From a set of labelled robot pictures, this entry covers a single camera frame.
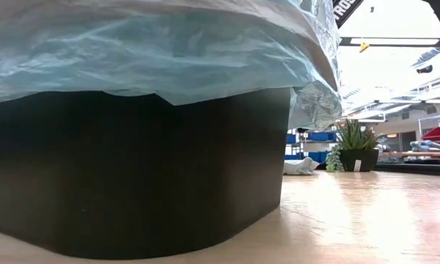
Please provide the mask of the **pale blue plastic trash bag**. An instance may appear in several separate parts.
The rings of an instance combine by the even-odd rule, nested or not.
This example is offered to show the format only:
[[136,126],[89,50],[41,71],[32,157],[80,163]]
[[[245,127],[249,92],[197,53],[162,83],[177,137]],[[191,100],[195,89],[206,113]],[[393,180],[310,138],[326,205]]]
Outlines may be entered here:
[[310,157],[303,160],[285,160],[283,174],[284,175],[312,175],[314,170],[320,164]]

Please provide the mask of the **black trash bin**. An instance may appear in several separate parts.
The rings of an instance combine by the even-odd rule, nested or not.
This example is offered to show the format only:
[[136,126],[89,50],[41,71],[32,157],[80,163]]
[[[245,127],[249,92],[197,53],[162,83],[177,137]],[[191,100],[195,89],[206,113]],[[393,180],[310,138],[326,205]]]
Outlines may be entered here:
[[289,89],[174,106],[40,92],[0,103],[0,233],[131,260],[221,243],[279,206]]

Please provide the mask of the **teal plastic trash bag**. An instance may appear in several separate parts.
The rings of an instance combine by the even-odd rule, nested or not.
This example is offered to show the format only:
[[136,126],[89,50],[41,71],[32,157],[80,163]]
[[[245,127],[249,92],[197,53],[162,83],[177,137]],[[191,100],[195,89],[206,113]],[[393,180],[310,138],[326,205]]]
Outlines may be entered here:
[[289,127],[320,129],[342,115],[339,41],[331,0],[0,0],[0,102],[283,88]]

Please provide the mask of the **shelving with blue bins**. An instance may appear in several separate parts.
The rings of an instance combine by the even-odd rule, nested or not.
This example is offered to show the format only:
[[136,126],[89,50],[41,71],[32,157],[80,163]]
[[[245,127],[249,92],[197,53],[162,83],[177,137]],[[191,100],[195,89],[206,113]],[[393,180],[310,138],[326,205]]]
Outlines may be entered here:
[[286,135],[285,160],[311,158],[324,164],[336,144],[337,134],[333,131],[308,131],[301,128],[289,130]]

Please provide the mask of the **potted succulent plant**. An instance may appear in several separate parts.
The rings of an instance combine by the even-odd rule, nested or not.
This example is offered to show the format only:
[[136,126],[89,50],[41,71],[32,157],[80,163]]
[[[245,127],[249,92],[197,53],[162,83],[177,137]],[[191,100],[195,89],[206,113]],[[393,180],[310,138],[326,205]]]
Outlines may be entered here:
[[357,120],[337,125],[337,144],[326,157],[327,172],[370,172],[377,163],[379,150],[372,128]]

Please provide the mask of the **wooden workbench on casters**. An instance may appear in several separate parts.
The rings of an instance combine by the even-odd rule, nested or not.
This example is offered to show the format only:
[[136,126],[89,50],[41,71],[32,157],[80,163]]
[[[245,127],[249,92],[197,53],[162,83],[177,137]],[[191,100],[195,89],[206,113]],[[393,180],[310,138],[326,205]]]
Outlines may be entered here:
[[440,152],[391,152],[379,153],[379,157],[404,158],[409,156],[440,158]]

